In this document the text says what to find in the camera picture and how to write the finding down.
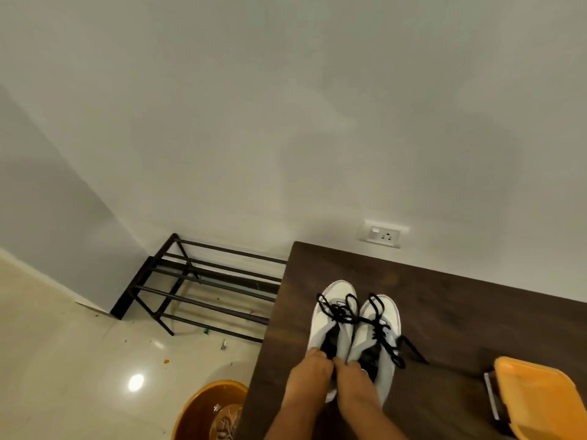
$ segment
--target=wooden table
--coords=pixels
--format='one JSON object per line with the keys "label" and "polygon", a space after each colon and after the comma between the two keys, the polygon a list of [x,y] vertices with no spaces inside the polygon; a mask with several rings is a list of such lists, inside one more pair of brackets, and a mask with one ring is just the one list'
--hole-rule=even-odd
{"label": "wooden table", "polygon": [[[262,439],[290,369],[304,357],[316,294],[331,282],[391,296],[402,332],[432,363],[397,370],[384,411],[411,440],[500,439],[482,373],[508,355],[561,369],[587,395],[587,304],[296,242],[243,409],[237,440]],[[336,403],[315,439],[355,438]]]}

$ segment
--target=black shoelace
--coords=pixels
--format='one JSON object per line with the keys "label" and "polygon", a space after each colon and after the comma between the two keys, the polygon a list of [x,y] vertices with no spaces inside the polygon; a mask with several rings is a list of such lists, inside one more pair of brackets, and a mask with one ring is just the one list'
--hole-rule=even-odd
{"label": "black shoelace", "polygon": [[[399,355],[400,348],[404,344],[407,347],[409,347],[412,352],[414,352],[414,355],[416,355],[420,362],[424,364],[429,364],[428,361],[426,361],[426,359],[424,358],[424,356],[418,351],[418,349],[415,348],[412,342],[408,340],[408,338],[405,335],[400,335],[396,338],[396,346],[392,346],[387,342],[387,335],[385,333],[385,329],[391,330],[392,328],[382,318],[382,314],[385,311],[383,301],[381,301],[381,298],[375,295],[374,293],[370,293],[368,299],[371,303],[371,306],[373,306],[373,308],[375,309],[375,319],[368,320],[367,318],[358,317],[358,320],[373,326],[373,340],[377,340],[377,342],[383,346],[383,348],[391,357],[393,364],[395,364],[396,367],[399,369],[406,368],[406,362]],[[379,308],[375,304],[375,301],[381,304],[381,313],[379,313]]]}
{"label": "black shoelace", "polygon": [[[409,347],[412,352],[414,352],[414,354],[420,362],[424,364],[429,364],[428,361],[426,361],[426,359],[424,358],[424,356],[418,351],[418,349],[415,348],[412,342],[408,340],[408,338],[405,335],[400,335],[396,338],[396,346],[392,346],[387,342],[387,335],[385,333],[385,329],[391,330],[392,328],[382,318],[383,312],[385,311],[385,306],[383,305],[383,301],[381,301],[381,298],[379,296],[375,295],[374,293],[369,294],[368,300],[371,303],[371,306],[373,306],[373,308],[375,309],[375,319],[372,320],[356,315],[350,306],[351,299],[355,301],[355,305],[358,311],[359,302],[357,301],[356,297],[354,295],[351,295],[350,293],[345,297],[344,303],[329,303],[327,299],[324,297],[324,295],[321,293],[318,293],[318,295],[316,296],[316,300],[318,301],[321,310],[337,323],[355,325],[356,323],[361,321],[363,323],[372,325],[373,340],[377,340],[377,342],[383,346],[385,351],[391,357],[393,364],[395,364],[396,367],[398,367],[399,369],[406,368],[406,362],[399,355],[400,348],[404,344],[407,347]],[[379,313],[379,308],[377,307],[375,301],[377,301],[381,305],[381,313]]]}

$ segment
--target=outlet plate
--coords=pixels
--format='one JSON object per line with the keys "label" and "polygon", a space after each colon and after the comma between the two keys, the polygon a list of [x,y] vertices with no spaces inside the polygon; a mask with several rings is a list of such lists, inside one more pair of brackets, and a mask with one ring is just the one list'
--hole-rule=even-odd
{"label": "outlet plate", "polygon": [[372,244],[399,249],[401,247],[401,237],[407,231],[408,228],[401,225],[365,220],[359,239]]}

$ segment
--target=wall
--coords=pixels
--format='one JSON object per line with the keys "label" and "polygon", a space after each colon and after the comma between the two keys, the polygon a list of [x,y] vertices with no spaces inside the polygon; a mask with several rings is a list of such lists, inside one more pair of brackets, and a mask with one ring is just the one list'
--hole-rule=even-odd
{"label": "wall", "polygon": [[110,311],[147,256],[2,87],[0,204],[0,256],[82,304]]}
{"label": "wall", "polygon": [[148,251],[299,239],[587,301],[587,0],[0,3],[1,80]]}

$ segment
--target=person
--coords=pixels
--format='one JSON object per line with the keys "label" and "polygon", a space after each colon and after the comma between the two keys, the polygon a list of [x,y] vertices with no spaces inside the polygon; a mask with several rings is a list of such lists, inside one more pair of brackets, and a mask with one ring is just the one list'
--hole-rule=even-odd
{"label": "person", "polygon": [[359,440],[407,440],[383,413],[377,391],[356,361],[332,361],[314,347],[290,372],[281,409],[265,440],[310,440],[316,417],[325,404],[332,372],[336,368],[338,407]]}

